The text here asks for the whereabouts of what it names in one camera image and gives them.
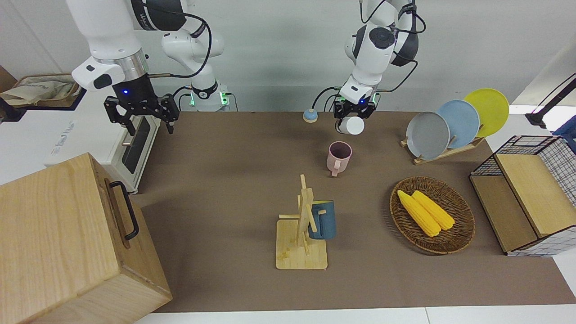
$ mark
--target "mug handle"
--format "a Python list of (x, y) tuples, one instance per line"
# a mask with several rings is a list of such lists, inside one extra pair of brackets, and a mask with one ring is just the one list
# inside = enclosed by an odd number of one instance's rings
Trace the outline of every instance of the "mug handle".
[(332, 176), (337, 176), (339, 169), (340, 169), (340, 161), (336, 160), (336, 162), (334, 162), (334, 169), (332, 170)]

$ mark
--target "yellow plate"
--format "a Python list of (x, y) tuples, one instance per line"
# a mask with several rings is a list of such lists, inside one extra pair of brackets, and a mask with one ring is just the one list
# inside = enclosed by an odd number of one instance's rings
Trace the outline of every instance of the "yellow plate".
[(510, 104), (504, 95), (495, 89), (474, 90), (464, 98), (480, 116), (480, 124), (484, 125), (476, 136), (486, 137), (499, 131), (508, 120)]

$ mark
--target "corn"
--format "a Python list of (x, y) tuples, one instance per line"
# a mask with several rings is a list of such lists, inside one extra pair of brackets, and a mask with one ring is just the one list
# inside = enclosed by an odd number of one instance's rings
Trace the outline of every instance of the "corn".
[(430, 213), (432, 218), (440, 225), (443, 230), (451, 229), (454, 225), (454, 219), (442, 207), (438, 206), (432, 199), (428, 198), (425, 194), (416, 190), (412, 194), (414, 198), (427, 212)]
[(436, 223), (426, 209), (420, 206), (414, 198), (402, 190), (398, 190), (398, 197), (400, 197), (402, 206), (406, 208), (408, 214), (410, 214), (412, 219), (414, 219), (426, 235), (432, 238), (440, 233), (440, 225)]

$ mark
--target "wooden base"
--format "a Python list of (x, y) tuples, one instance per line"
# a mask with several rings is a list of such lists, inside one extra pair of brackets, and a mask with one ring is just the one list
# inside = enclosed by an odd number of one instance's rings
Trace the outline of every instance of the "wooden base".
[[(432, 162), (432, 161), (436, 161), (439, 159), (442, 159), (443, 157), (447, 157), (447, 156), (451, 156), (454, 154), (458, 154), (458, 153), (462, 153), (468, 150), (471, 150), (473, 148), (476, 148), (480, 143), (482, 143), (482, 141), (484, 141), (484, 137), (477, 137), (475, 138), (470, 144), (463, 146), (461, 148), (457, 148), (457, 149), (446, 149), (444, 151), (444, 153), (440, 154), (437, 158), (435, 159), (431, 159), (431, 160), (423, 160), (420, 157), (417, 157), (414, 159), (413, 163), (414, 165), (420, 165), (420, 164), (424, 164), (424, 163), (428, 163), (428, 162)], [(402, 147), (406, 147), (408, 144), (406, 143), (407, 138), (400, 142), (400, 146)]]
[(281, 219), (276, 222), (276, 268), (326, 269), (326, 241), (314, 240), (306, 233), (306, 246), (298, 246), (298, 220)]

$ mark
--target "white wall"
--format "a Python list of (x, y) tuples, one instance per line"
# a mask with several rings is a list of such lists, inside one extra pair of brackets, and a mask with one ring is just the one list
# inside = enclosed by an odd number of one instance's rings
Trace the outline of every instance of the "white wall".
[[(516, 105), (538, 105), (554, 88), (567, 77), (576, 73), (576, 35), (566, 42), (560, 52), (554, 56), (538, 76), (516, 98)], [(566, 84), (558, 88), (543, 105), (560, 92)], [(571, 92), (558, 104), (559, 106), (576, 106), (576, 91)]]
[[(344, 83), (353, 67), (343, 44), (361, 26), (357, 0), (197, 0), (196, 8), (225, 37), (224, 54), (210, 62), (241, 109), (304, 110), (321, 89)], [(17, 78), (70, 72), (86, 58), (64, 0), (2, 0), (0, 9), (0, 64)], [(572, 37), (576, 2), (420, 0), (418, 10), (428, 24), (420, 66), (380, 109), (435, 110), (481, 87), (497, 88), (512, 102)], [(183, 72), (163, 55), (162, 34), (138, 32), (151, 73)], [(391, 67), (382, 87), (408, 71)], [(158, 94), (182, 82), (154, 81)]]

